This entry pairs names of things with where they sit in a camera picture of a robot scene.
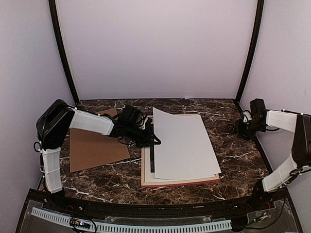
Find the white wall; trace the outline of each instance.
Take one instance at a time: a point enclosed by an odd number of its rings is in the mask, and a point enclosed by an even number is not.
[[[54,100],[73,101],[48,1],[0,0],[0,22],[0,219],[12,233],[40,178],[35,123]]]
[[[257,0],[58,0],[81,99],[234,98]]]
[[[311,1],[266,0],[258,45],[242,108],[255,98],[269,109],[311,113]],[[259,133],[272,167],[288,156],[293,134]],[[302,227],[311,232],[311,174],[296,179],[289,188]]]

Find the white cable channel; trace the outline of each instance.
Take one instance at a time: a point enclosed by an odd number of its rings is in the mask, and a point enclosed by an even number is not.
[[[33,207],[31,215],[39,217],[41,219],[53,222],[65,227],[71,227],[69,225],[70,216],[61,215],[50,212],[48,210],[39,209]],[[94,225],[91,221],[83,220],[91,225],[90,229],[76,227],[77,229],[94,232]],[[195,225],[181,225],[181,226],[129,226],[129,225],[117,225],[94,221],[97,226],[98,233],[208,233],[218,232],[224,230],[230,230],[231,220],[224,220],[219,222],[195,224]]]

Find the cable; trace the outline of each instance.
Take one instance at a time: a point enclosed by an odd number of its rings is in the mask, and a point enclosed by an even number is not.
[[[232,205],[237,205],[237,204],[241,204],[241,203],[246,203],[249,200],[249,198],[239,201],[239,202],[235,202],[235,203],[231,203],[230,205],[228,205],[228,208],[230,208]]]
[[[131,142],[131,143],[121,142],[121,140],[123,140],[123,139],[124,139],[124,137],[118,138],[118,142],[123,144],[123,145],[127,145],[127,146],[131,146],[131,145],[135,144],[135,142]]]
[[[142,119],[139,120],[138,122],[136,122],[136,125],[139,125],[139,126],[143,126],[144,122],[145,122],[145,119],[147,118],[147,115],[143,115]]]
[[[74,207],[72,205],[68,205],[68,207],[70,207],[74,211]]]
[[[35,152],[40,153],[40,151],[42,150],[40,142],[37,141],[34,143],[34,150]]]
[[[244,110],[243,112],[247,112],[247,113],[249,113],[250,115],[252,115],[252,113],[249,111],[249,110]]]
[[[101,114],[101,117],[106,117],[108,119],[110,119],[114,124],[116,122],[116,120],[114,119],[114,117],[112,117],[111,115],[107,114],[107,113],[104,113],[104,114]]]
[[[289,111],[289,110],[282,110],[282,112],[284,112],[284,113],[294,113],[294,114],[298,114],[298,115],[303,114],[303,115],[306,115],[306,116],[308,116],[308,117],[311,117],[311,115],[309,115],[309,114],[297,113],[297,112],[293,112],[293,111]]]
[[[292,170],[291,172],[290,172],[290,176],[297,176],[298,174],[303,174],[303,173],[307,173],[307,172],[309,172],[309,171],[311,171],[311,169],[309,169],[309,170],[303,170],[302,168],[296,168],[296,169],[294,169],[294,170]]]
[[[271,132],[274,132],[274,131],[278,131],[280,128],[276,128],[276,129],[272,129],[272,130],[270,130],[270,129],[266,129],[267,131],[271,131]]]
[[[266,203],[269,206],[269,210],[268,210],[268,212],[269,212],[271,210],[271,205],[269,204],[269,202],[266,202]]]
[[[66,209],[63,209],[63,208],[58,207],[58,206],[51,200],[51,198],[50,198],[50,196],[49,196],[48,193],[47,193],[47,198],[48,198],[49,202],[50,202],[55,208],[61,210],[62,212],[68,212],[68,213],[71,213],[71,214],[79,215],[79,216],[85,218],[86,220],[91,221],[92,224],[93,224],[93,226],[94,226],[94,233],[97,232],[97,226],[96,226],[95,222],[94,222],[92,219],[88,219],[88,217],[86,217],[86,216],[83,215],[83,214],[80,214],[80,213],[77,213],[77,212],[74,212],[74,211],[70,211],[70,210],[66,210]]]
[[[265,226],[265,227],[247,227],[247,226],[249,226],[249,225],[255,223],[255,222],[251,222],[251,223],[248,223],[248,224],[245,225],[245,226],[239,226],[239,227],[238,227],[238,226],[232,226],[232,228],[244,228],[244,227],[245,227],[245,229],[263,230],[263,229],[266,229],[266,228],[268,228],[268,227],[271,227],[273,224],[275,224],[275,223],[280,219],[280,217],[281,217],[281,215],[282,215],[282,213],[283,213],[283,210],[284,210],[285,200],[286,200],[286,198],[284,198],[284,200],[283,200],[283,205],[282,205],[280,214],[279,214],[278,217],[277,217],[272,223],[270,223],[269,225],[267,225],[267,226]]]

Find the cardboard sheet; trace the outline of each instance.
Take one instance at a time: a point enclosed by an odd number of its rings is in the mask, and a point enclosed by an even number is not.
[[[115,109],[99,112],[111,116]],[[84,130],[70,131],[70,172],[80,171],[130,158],[126,145],[118,139]]]
[[[150,167],[150,147],[145,147],[142,148],[141,151],[142,157],[144,157],[144,168],[145,168],[145,182],[151,183],[151,182],[168,182],[168,183],[187,183],[187,182],[200,182],[200,181],[206,181],[208,178],[213,178],[215,179],[216,175],[210,175],[201,179],[196,179],[196,180],[163,180],[163,179],[157,179],[155,177],[155,173],[151,172],[151,167]]]
[[[181,116],[153,108],[155,177],[166,180],[200,179],[221,173],[200,115]]]

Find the brown marble surface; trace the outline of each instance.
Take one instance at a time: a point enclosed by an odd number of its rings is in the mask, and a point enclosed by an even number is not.
[[[214,147],[222,173],[215,183],[141,188],[141,150],[129,146],[131,158],[84,171],[69,171],[69,135],[62,147],[62,181],[66,196],[120,204],[189,204],[249,196],[258,179],[268,174],[252,141],[231,134],[240,117],[232,100],[86,100],[80,109],[92,112],[130,104],[152,114],[152,107],[172,114],[199,113]]]

